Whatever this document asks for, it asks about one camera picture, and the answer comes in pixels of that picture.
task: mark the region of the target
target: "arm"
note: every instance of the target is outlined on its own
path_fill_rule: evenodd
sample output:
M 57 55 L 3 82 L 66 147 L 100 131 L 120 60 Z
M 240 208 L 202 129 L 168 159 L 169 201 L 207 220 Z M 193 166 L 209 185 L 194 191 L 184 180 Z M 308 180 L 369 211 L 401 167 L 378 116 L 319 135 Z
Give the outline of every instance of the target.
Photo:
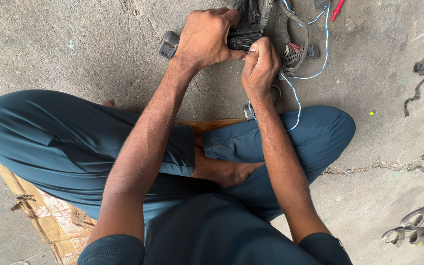
M 258 121 L 271 185 L 292 239 L 299 244 L 310 234 L 330 232 L 315 211 L 309 184 L 272 102 L 269 88 L 279 67 L 280 59 L 270 40 L 259 39 L 245 58 L 242 84 Z
M 144 240 L 143 202 L 160 170 L 172 123 L 189 82 L 205 66 L 246 55 L 227 47 L 228 30 L 238 19 L 238 11 L 227 8 L 193 11 L 188 16 L 176 54 L 109 174 L 99 219 L 88 244 L 115 234 Z

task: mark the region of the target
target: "teal pants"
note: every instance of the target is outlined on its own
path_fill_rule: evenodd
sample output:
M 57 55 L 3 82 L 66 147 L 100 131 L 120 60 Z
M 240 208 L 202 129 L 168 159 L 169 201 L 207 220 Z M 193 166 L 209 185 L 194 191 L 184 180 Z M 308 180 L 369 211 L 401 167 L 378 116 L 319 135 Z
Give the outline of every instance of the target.
M 0 97 L 0 163 L 40 190 L 97 219 L 109 171 L 139 115 L 98 105 L 69 94 L 26 90 Z M 297 111 L 280 115 L 292 128 Z M 351 141 L 351 116 L 330 106 L 302 109 L 299 125 L 288 132 L 312 183 Z M 254 120 L 203 134 L 212 159 L 263 162 L 261 135 Z M 242 184 L 226 189 L 188 178 L 194 169 L 194 132 L 174 125 L 160 172 L 144 203 L 145 222 L 173 205 L 205 192 L 232 197 L 270 221 L 282 214 L 266 165 Z

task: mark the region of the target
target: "dark teal shirt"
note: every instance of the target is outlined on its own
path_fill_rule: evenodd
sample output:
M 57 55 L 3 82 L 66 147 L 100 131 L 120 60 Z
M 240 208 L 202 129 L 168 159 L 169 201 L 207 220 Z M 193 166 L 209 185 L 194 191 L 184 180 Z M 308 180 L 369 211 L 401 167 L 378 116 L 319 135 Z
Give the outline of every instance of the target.
M 294 244 L 231 198 L 202 194 L 146 226 L 145 245 L 129 235 L 89 244 L 79 265 L 350 265 L 338 239 L 315 233 Z

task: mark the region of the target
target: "man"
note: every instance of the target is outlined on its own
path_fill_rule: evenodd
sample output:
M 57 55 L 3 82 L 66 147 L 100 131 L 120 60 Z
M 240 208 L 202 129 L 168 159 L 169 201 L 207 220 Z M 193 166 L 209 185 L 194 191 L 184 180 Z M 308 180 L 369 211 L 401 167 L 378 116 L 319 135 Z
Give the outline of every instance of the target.
M 351 264 L 308 185 L 355 124 L 341 110 L 311 106 L 287 132 L 297 112 L 278 115 L 269 91 L 279 57 L 266 37 L 248 54 L 229 50 L 238 19 L 235 9 L 191 12 L 140 116 L 51 91 L 0 97 L 0 162 L 97 219 L 78 264 Z M 242 58 L 257 123 L 198 138 L 172 125 L 200 69 Z M 293 242 L 269 224 L 282 213 Z

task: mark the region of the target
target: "gray concrete ground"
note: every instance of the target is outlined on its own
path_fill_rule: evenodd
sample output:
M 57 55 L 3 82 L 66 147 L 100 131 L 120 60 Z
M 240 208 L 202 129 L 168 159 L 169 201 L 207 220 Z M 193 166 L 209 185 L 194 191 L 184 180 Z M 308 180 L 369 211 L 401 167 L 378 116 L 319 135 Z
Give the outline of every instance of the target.
M 310 21 L 318 12 L 312 1 L 292 1 Z M 93 102 L 114 99 L 126 110 L 141 111 L 167 66 L 157 54 L 165 31 L 179 33 L 190 10 L 227 6 L 229 1 L 0 1 L 0 95 L 25 89 L 50 89 Z M 274 8 L 270 37 L 277 38 Z M 331 105 L 348 112 L 357 131 L 332 165 L 346 169 L 378 162 L 411 163 L 424 154 L 424 84 L 412 73 L 424 58 L 424 1 L 346 0 L 329 23 L 328 66 L 311 80 L 293 81 L 303 106 Z M 324 23 L 310 29 L 311 44 L 324 47 Z M 291 25 L 299 43 L 301 32 Z M 297 76 L 317 72 L 323 58 L 307 60 Z M 240 85 L 243 62 L 203 69 L 191 82 L 178 114 L 180 120 L 237 118 L 246 96 Z M 279 111 L 296 109 L 290 89 L 280 83 Z M 311 185 L 315 205 L 333 233 L 342 239 L 355 264 L 424 264 L 424 247 L 399 249 L 380 236 L 397 227 L 410 211 L 424 206 L 424 174 L 373 169 L 351 175 L 329 174 Z M 21 213 L 10 212 L 14 196 L 0 178 L 0 264 L 44 251 L 32 264 L 55 264 Z M 275 221 L 285 229 L 283 219 Z

